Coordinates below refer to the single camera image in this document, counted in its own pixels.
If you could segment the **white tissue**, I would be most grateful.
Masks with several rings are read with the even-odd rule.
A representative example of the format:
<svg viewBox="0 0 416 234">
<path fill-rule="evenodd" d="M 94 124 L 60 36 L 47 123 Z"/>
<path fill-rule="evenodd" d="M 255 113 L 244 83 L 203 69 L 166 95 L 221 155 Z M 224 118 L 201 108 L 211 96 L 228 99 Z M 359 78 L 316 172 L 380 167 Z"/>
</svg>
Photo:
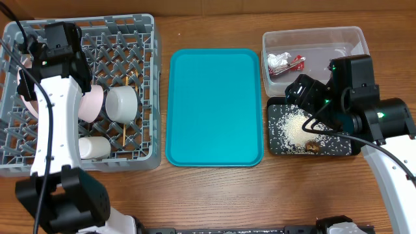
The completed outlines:
<svg viewBox="0 0 416 234">
<path fill-rule="evenodd" d="M 267 55 L 267 64 L 271 69 L 276 69 L 282 66 L 288 65 L 288 60 L 291 58 L 291 55 L 288 52 L 282 54 L 269 53 Z"/>
</svg>

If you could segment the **small white plate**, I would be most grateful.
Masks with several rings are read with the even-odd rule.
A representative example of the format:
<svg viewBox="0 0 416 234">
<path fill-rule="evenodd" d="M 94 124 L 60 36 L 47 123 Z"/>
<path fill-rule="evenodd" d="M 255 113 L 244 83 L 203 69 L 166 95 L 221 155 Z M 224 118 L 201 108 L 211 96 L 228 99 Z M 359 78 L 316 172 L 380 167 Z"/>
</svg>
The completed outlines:
<svg viewBox="0 0 416 234">
<path fill-rule="evenodd" d="M 103 89 L 99 85 L 92 85 L 80 100 L 78 117 L 85 122 L 92 123 L 99 115 L 103 104 Z"/>
</svg>

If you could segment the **white paper cup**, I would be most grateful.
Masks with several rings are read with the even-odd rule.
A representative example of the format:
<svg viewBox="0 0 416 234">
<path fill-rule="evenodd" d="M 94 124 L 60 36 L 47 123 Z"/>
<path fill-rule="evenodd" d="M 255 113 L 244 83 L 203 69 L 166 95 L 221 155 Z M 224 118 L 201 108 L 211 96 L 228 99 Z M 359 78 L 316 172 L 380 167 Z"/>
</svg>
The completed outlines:
<svg viewBox="0 0 416 234">
<path fill-rule="evenodd" d="M 84 160 L 102 160 L 110 156 L 111 145 L 103 136 L 82 137 L 79 139 L 79 152 Z"/>
</svg>

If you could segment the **grey bowl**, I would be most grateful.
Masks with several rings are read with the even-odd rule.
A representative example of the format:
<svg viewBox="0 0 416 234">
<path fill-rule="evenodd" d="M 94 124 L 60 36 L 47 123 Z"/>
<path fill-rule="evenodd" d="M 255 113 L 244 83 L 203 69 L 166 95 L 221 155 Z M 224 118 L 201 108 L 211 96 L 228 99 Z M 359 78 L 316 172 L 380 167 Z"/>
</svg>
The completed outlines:
<svg viewBox="0 0 416 234">
<path fill-rule="evenodd" d="M 132 122 L 138 111 L 138 99 L 131 86 L 111 88 L 106 97 L 105 110 L 110 120 L 121 124 Z"/>
</svg>

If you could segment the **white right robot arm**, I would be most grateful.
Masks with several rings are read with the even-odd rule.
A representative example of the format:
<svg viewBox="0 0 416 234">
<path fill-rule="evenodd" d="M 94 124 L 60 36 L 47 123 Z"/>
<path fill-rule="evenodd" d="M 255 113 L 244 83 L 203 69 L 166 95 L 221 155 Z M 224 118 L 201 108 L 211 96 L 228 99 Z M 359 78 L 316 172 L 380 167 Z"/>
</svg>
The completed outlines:
<svg viewBox="0 0 416 234">
<path fill-rule="evenodd" d="M 382 100 L 370 55 L 335 58 L 326 84 L 301 74 L 287 103 L 311 114 L 307 133 L 347 138 L 376 177 L 395 233 L 415 232 L 415 122 L 400 98 Z"/>
</svg>

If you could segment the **red snack wrapper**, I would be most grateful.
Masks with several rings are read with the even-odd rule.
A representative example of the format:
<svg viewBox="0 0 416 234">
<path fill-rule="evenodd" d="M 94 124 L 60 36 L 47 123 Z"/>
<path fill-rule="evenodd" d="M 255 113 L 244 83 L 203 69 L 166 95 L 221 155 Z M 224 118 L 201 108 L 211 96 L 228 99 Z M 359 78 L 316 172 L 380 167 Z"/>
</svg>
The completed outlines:
<svg viewBox="0 0 416 234">
<path fill-rule="evenodd" d="M 279 75 L 285 72 L 302 71 L 305 67 L 305 59 L 305 57 L 297 55 L 291 63 L 280 66 L 278 68 L 269 68 L 268 72 L 270 75 Z"/>
</svg>

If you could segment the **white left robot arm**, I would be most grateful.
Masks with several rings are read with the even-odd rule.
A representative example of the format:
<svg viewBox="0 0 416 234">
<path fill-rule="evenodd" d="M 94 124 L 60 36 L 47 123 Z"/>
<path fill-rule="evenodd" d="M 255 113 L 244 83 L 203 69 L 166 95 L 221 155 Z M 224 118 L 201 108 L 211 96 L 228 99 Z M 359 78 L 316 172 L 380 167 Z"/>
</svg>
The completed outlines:
<svg viewBox="0 0 416 234">
<path fill-rule="evenodd" d="M 82 166 L 78 112 L 92 73 L 81 40 L 78 25 L 58 21 L 44 27 L 43 42 L 23 33 L 20 44 L 2 43 L 5 73 L 19 79 L 19 95 L 38 104 L 34 161 L 15 195 L 35 233 L 143 233 L 140 221 L 113 208 L 107 189 Z"/>
</svg>

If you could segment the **large white plate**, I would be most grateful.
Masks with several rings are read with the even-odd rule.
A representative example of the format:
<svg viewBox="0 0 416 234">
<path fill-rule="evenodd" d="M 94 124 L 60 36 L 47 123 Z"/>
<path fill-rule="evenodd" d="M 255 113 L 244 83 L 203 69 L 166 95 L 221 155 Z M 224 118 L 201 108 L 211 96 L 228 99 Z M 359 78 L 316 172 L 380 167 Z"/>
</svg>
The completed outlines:
<svg viewBox="0 0 416 234">
<path fill-rule="evenodd" d="M 32 62 L 28 56 L 24 56 L 22 64 L 26 68 L 31 68 Z M 24 103 L 25 107 L 29 112 L 35 117 L 38 118 L 38 103 L 37 101 L 26 101 L 23 95 L 20 95 L 20 99 Z"/>
</svg>

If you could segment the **wooden chopstick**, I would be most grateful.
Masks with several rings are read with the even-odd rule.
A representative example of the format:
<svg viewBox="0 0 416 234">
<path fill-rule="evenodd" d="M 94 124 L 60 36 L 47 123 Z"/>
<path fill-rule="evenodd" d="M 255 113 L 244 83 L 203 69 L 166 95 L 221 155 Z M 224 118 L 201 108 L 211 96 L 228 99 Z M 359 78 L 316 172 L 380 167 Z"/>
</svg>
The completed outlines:
<svg viewBox="0 0 416 234">
<path fill-rule="evenodd" d="M 129 78 L 128 76 L 125 77 L 125 86 L 129 85 Z M 122 141 L 122 146 L 123 148 L 125 147 L 125 140 L 126 140 L 126 130 L 127 130 L 127 126 L 126 124 L 123 125 L 123 141 Z"/>
<path fill-rule="evenodd" d="M 135 83 L 135 91 L 136 93 L 138 93 L 138 86 L 140 84 L 139 80 L 138 80 L 138 72 L 135 72 L 135 78 L 134 78 L 134 83 Z"/>
</svg>

